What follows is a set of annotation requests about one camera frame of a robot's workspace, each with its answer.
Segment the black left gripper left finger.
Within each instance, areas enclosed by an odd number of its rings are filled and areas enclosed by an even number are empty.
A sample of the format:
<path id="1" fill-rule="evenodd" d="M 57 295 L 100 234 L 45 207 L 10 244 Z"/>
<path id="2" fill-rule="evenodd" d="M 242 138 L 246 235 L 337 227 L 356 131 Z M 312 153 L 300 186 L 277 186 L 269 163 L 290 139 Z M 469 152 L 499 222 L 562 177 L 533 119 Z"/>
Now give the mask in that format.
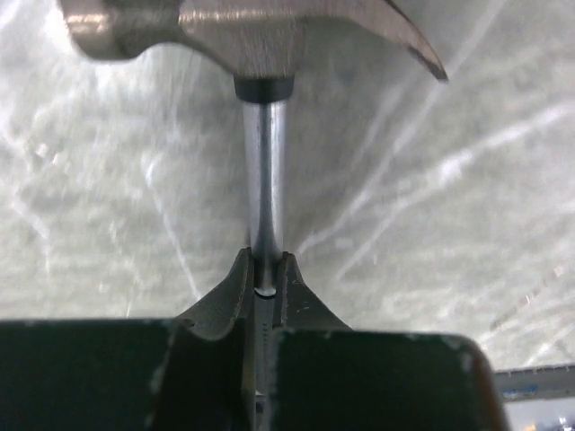
<path id="1" fill-rule="evenodd" d="M 4 430 L 252 430 L 253 262 L 175 318 L 1 324 Z"/>

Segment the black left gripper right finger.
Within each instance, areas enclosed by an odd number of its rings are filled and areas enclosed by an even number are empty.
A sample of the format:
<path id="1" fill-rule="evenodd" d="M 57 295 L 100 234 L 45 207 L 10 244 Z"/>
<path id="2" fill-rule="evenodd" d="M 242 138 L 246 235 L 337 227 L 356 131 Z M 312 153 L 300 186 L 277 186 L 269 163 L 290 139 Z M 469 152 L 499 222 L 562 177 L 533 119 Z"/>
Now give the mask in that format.
<path id="1" fill-rule="evenodd" d="M 264 426 L 268 430 L 506 430 L 491 364 L 471 339 L 352 330 L 279 266 Z"/>

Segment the black handled hammer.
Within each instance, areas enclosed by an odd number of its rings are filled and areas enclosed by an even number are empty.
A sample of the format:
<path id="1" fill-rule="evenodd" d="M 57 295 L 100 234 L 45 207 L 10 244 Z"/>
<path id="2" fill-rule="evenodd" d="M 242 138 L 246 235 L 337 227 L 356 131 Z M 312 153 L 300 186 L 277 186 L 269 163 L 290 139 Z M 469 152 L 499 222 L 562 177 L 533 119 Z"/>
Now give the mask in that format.
<path id="1" fill-rule="evenodd" d="M 411 52 L 439 81 L 435 50 L 391 1 L 64 1 L 67 30 L 86 56 L 138 57 L 175 43 L 222 66 L 243 106 L 248 245 L 228 276 L 178 319 L 161 369 L 154 430 L 255 430 L 270 413 L 271 339 L 304 308 L 303 325 L 338 319 L 284 250 L 287 104 L 313 19 L 352 22 Z"/>

